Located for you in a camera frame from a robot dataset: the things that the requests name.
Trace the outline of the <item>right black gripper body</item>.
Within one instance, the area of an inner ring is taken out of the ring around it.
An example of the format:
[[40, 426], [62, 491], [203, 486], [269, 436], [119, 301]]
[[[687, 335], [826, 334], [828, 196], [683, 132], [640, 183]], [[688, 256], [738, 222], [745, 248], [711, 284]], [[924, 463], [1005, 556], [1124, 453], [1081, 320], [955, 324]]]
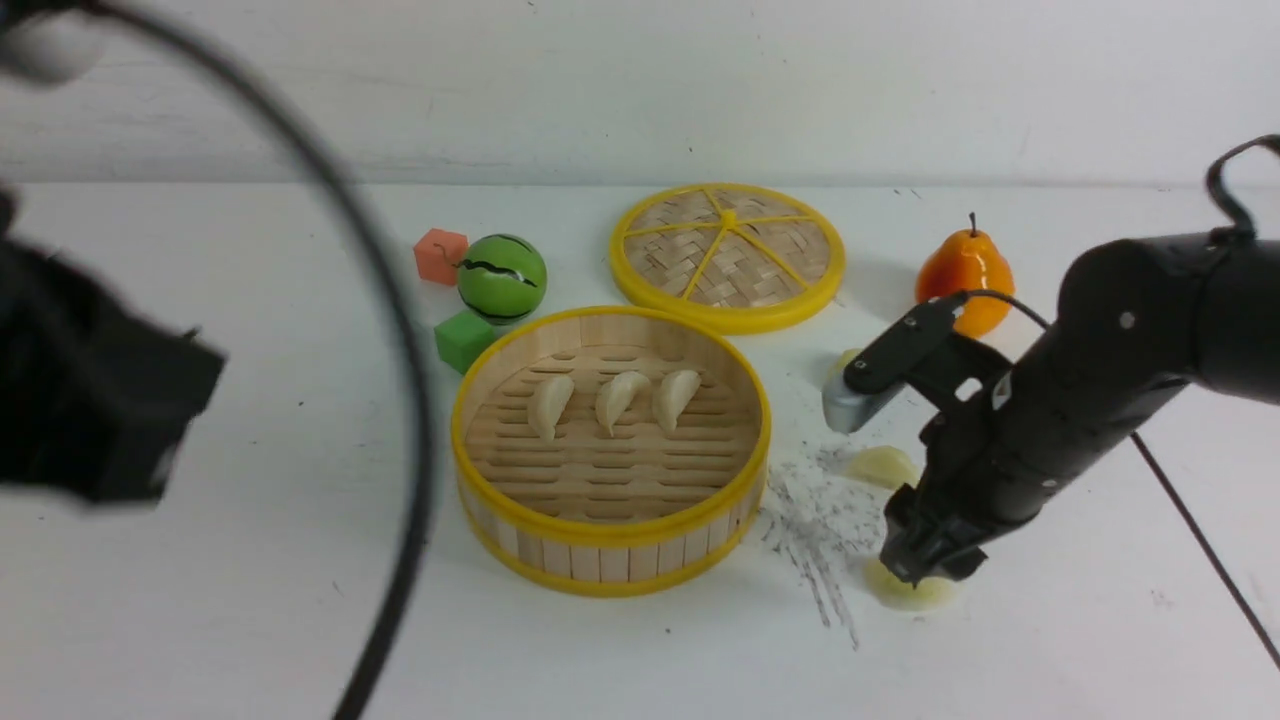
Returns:
[[879, 561], [896, 579], [964, 582], [988, 559], [984, 546], [998, 527], [970, 518], [943, 496], [900, 486], [884, 506], [887, 525]]

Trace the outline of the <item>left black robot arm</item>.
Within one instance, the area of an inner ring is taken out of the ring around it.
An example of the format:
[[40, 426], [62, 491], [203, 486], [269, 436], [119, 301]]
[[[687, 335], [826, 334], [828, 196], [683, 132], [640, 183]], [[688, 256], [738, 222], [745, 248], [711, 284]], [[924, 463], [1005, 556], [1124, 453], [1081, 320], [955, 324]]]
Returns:
[[18, 240], [1, 199], [1, 480], [87, 505], [156, 503], [224, 354], [129, 310], [87, 272]]

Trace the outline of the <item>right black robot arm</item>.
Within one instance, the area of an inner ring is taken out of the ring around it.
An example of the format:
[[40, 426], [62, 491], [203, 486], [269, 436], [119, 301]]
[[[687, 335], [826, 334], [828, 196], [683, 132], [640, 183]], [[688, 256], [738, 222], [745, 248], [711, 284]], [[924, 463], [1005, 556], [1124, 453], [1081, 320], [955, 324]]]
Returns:
[[1078, 258], [1053, 324], [922, 430], [925, 470], [886, 505], [897, 579], [963, 580], [1190, 384], [1277, 402], [1277, 242], [1120, 240]]

